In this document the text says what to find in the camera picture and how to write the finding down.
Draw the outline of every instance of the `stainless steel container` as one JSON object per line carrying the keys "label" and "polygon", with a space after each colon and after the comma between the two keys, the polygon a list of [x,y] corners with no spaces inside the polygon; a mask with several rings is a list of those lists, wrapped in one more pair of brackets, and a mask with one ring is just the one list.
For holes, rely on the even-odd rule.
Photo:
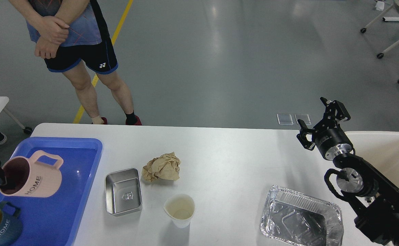
{"label": "stainless steel container", "polygon": [[106,209],[114,216],[142,210],[142,190],[137,169],[125,169],[106,176]]}

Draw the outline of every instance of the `yellow floor line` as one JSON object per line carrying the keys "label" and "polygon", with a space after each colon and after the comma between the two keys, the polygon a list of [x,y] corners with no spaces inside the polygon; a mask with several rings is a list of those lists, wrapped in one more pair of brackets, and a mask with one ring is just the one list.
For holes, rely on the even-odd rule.
{"label": "yellow floor line", "polygon": [[[113,34],[113,37],[112,37],[112,44],[113,45],[115,45],[116,39],[117,39],[117,37],[119,35],[120,30],[122,29],[123,22],[125,21],[126,15],[128,14],[128,11],[131,8],[131,5],[133,4],[133,1],[134,0],[129,0],[128,1],[128,4],[126,5],[126,8],[125,8],[125,10],[124,10],[124,12],[122,14],[122,17],[119,20],[119,23],[118,23],[118,25],[116,27],[115,33]],[[93,87],[95,87],[97,83],[98,83],[98,76],[95,74],[95,76],[93,77],[93,80],[92,80]],[[84,108],[83,108],[82,105],[80,105],[80,108],[78,109],[77,115],[75,116],[75,119],[73,120],[74,124],[78,124],[81,121],[81,117],[83,116],[83,113],[84,113]]]}

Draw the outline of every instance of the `black sock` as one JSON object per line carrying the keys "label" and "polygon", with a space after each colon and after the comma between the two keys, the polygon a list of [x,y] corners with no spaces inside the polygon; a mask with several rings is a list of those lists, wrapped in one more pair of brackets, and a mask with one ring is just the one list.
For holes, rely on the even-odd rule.
{"label": "black sock", "polygon": [[134,125],[137,122],[136,115],[134,114],[134,111],[131,114],[125,114],[126,115],[126,124],[127,125]]}

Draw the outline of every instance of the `sock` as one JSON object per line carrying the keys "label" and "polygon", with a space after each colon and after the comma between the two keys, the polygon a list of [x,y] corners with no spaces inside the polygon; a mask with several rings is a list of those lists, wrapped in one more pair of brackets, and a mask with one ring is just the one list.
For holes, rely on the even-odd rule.
{"label": "sock", "polygon": [[134,125],[137,122],[136,115],[134,114],[134,111],[131,114],[125,114],[126,115],[126,124],[127,125]]}
{"label": "sock", "polygon": [[102,124],[104,124],[104,121],[102,120],[102,118],[101,118],[100,115],[98,115],[98,116],[95,117],[95,118],[91,118],[91,119],[92,119],[92,123],[95,124],[95,125],[102,125]]}

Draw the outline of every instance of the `hand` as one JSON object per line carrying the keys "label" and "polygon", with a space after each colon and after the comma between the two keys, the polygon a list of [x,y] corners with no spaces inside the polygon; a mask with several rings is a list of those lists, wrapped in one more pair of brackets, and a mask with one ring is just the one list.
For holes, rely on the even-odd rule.
{"label": "hand", "polygon": [[34,55],[40,56],[43,59],[55,58],[57,55],[58,47],[58,44],[51,43],[44,37],[40,37],[37,41]]}
{"label": "hand", "polygon": [[69,25],[62,19],[55,16],[45,16],[42,17],[36,29],[39,31],[40,36],[49,42],[60,45],[69,34],[67,28],[69,28]]}

